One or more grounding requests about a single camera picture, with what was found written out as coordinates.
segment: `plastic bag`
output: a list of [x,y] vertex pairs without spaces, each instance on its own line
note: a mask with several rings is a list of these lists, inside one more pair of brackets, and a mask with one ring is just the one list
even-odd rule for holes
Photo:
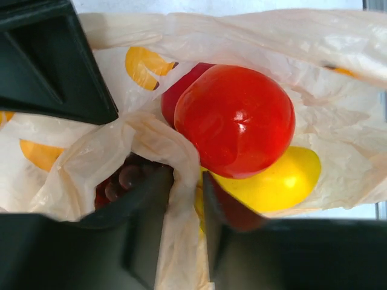
[[[101,128],[70,126],[61,120],[63,130],[54,139],[45,137],[45,132],[55,133],[52,119],[41,117],[43,121],[36,125],[27,115],[16,122],[15,114],[4,125],[1,138],[8,134],[7,138],[69,148],[55,162],[44,185],[29,192],[31,198],[24,207],[12,209],[12,203],[5,206],[2,199],[0,207],[74,220],[93,210],[93,188],[121,165],[130,150],[171,164],[177,170],[177,183],[164,223],[157,289],[210,289],[204,239],[198,247],[198,219],[193,210],[196,151],[157,120],[162,120],[157,97],[198,62],[244,66],[275,79],[296,110],[293,145],[313,149],[321,158],[322,174],[309,198],[270,216],[387,199],[383,105],[377,95],[380,89],[369,85],[387,88],[386,15],[277,10],[222,18],[84,14],[80,20],[120,118]],[[158,54],[162,63],[178,65],[169,66],[167,73],[155,72],[142,60],[137,61],[142,69],[129,73],[130,47],[144,47]],[[135,113],[140,109],[157,118]],[[12,129],[13,119],[24,131]],[[8,196],[15,201],[24,199],[19,190]]]

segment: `dark grape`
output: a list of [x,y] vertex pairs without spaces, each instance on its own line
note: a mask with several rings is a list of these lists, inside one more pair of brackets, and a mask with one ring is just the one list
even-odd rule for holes
[[105,195],[110,201],[116,201],[123,194],[123,190],[119,184],[109,183],[105,187]]
[[96,210],[100,209],[101,207],[104,207],[106,204],[110,202],[109,199],[106,198],[105,195],[96,195],[96,200],[94,201],[94,206]]
[[143,172],[139,166],[127,165],[120,172],[119,182],[125,190],[130,190],[141,183],[143,177]]
[[110,178],[107,178],[106,180],[102,181],[99,185],[96,187],[96,195],[105,197],[105,187],[110,182]]
[[121,169],[124,167],[124,165],[121,165],[120,168],[118,168],[111,176],[110,176],[110,182],[114,184],[119,184],[119,175],[121,172]]

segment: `white surface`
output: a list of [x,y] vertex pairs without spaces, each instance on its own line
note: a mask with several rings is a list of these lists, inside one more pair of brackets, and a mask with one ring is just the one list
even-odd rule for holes
[[[78,13],[163,13],[189,12],[214,16],[252,13],[285,8],[362,9],[362,0],[73,0]],[[352,210],[334,208],[303,214],[303,218],[364,218],[376,217],[375,205],[361,205]]]
[[314,213],[299,214],[289,218],[331,218],[331,219],[375,219],[376,208],[374,204],[363,204],[351,210],[333,208],[331,210],[315,211]]

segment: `red tomato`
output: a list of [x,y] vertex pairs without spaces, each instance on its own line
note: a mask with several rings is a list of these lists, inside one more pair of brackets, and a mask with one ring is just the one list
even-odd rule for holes
[[216,65],[180,97],[175,127],[198,149],[201,165],[228,178],[246,178],[272,165],[294,134],[288,95],[267,76]]
[[171,127],[174,127],[176,103],[181,94],[211,66],[214,65],[204,62],[198,63],[189,73],[161,95],[161,113]]

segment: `produce bag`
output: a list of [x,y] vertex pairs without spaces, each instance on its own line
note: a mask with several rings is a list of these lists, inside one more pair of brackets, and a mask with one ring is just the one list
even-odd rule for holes
[[[2,186],[11,199],[0,199],[4,210],[75,220],[93,211],[93,188],[130,151],[170,164],[175,185],[164,223],[156,289],[210,289],[204,238],[198,245],[193,210],[198,156],[190,142],[163,124],[158,98],[198,62],[243,66],[277,81],[296,112],[291,145],[319,155],[322,173],[310,196],[293,208],[265,215],[351,208],[387,199],[387,129],[378,96],[387,88],[387,16],[273,10],[221,18],[83,14],[80,20],[120,110],[119,119],[102,127],[49,117],[35,122],[35,116],[26,114],[3,120],[0,138],[67,148],[44,182],[29,192],[10,183],[16,179],[3,167]],[[56,126],[60,134],[51,138]],[[8,152],[2,152],[2,159],[26,162]],[[24,178],[27,171],[19,170],[19,179]],[[26,202],[16,202],[24,196]]]

